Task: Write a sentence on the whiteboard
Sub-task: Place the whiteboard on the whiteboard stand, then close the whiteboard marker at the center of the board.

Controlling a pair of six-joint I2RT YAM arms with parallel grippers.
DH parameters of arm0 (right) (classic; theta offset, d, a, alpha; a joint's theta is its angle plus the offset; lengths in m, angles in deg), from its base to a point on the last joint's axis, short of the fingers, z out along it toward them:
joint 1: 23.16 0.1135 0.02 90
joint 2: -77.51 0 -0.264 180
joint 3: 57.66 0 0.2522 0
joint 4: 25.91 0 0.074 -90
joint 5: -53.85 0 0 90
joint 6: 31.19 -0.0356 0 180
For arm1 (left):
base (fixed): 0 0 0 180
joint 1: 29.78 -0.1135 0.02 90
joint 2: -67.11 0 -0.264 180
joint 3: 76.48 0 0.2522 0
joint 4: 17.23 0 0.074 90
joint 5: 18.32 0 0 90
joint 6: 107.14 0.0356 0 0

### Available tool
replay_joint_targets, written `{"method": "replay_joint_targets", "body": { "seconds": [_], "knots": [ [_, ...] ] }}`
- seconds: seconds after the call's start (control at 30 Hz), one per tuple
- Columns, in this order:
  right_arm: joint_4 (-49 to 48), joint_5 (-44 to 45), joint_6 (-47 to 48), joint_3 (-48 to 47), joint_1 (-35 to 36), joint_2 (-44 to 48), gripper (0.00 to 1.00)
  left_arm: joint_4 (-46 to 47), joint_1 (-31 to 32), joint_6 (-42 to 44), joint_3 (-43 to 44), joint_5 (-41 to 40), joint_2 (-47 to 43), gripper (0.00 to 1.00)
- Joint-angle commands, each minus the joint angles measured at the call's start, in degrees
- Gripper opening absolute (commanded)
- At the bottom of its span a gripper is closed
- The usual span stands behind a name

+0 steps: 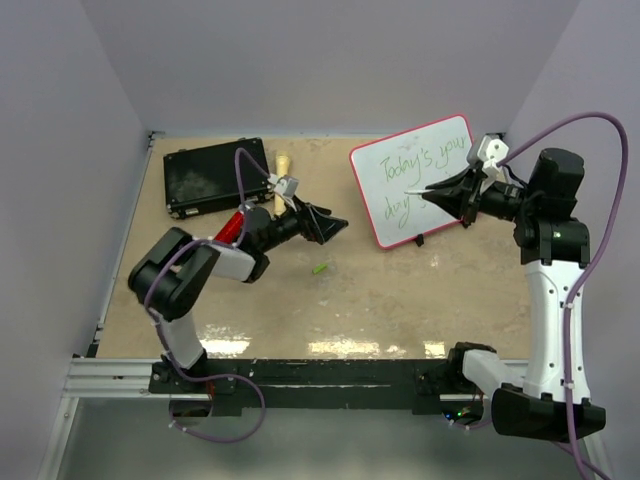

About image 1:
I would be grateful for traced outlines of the green marker cap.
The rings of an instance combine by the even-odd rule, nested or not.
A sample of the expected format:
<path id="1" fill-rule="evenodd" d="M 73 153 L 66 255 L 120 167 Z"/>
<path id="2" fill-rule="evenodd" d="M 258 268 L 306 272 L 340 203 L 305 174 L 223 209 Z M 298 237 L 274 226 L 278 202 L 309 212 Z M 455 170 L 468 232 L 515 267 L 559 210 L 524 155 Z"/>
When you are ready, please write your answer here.
<path id="1" fill-rule="evenodd" d="M 320 272 L 324 271 L 327 267 L 328 267 L 328 265 L 326 263 L 322 263 L 322 264 L 319 264 L 316 267 L 314 267 L 312 272 L 313 272 L 314 275 L 317 275 Z"/>

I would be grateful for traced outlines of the pink framed whiteboard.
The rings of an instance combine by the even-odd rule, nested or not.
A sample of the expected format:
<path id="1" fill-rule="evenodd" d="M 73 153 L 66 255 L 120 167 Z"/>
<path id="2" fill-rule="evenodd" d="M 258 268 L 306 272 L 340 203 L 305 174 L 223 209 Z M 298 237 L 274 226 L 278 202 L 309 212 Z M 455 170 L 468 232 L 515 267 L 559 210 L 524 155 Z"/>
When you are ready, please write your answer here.
<path id="1" fill-rule="evenodd" d="M 458 114 L 352 149 L 350 164 L 380 248 L 395 248 L 458 223 L 422 195 L 404 191 L 460 173 L 471 143 L 468 120 Z"/>

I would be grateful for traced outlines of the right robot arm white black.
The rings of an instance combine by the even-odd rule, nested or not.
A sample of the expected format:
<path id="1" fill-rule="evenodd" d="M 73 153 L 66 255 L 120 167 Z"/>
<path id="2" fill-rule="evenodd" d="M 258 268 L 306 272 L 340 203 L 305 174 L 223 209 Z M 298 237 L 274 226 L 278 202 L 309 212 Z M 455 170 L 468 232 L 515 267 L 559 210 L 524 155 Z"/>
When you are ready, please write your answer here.
<path id="1" fill-rule="evenodd" d="M 531 356 L 524 377 L 490 346 L 458 342 L 445 369 L 459 393 L 476 386 L 488 396 L 491 419 L 505 436 L 569 443 L 602 430 L 606 412 L 591 402 L 582 355 L 582 289 L 591 264 L 587 226 L 573 217 L 584 161 L 572 152 L 540 152 L 522 186 L 492 181 L 476 161 L 426 186 L 423 199 L 470 226 L 478 214 L 514 224 L 530 294 Z"/>

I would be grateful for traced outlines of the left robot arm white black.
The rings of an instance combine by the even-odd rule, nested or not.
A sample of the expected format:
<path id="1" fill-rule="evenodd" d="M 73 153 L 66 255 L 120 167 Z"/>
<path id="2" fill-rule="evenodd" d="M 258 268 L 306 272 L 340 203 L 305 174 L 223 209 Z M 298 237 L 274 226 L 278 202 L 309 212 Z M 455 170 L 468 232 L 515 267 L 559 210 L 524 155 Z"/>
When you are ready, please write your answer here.
<path id="1" fill-rule="evenodd" d="M 210 277 L 251 284 L 269 267 L 268 251 L 296 236 L 324 245 L 348 226 L 329 209 L 295 199 L 280 215 L 243 206 L 214 237 L 170 228 L 133 267 L 127 283 L 152 319 L 173 382 L 196 392 L 210 377 L 191 314 Z"/>

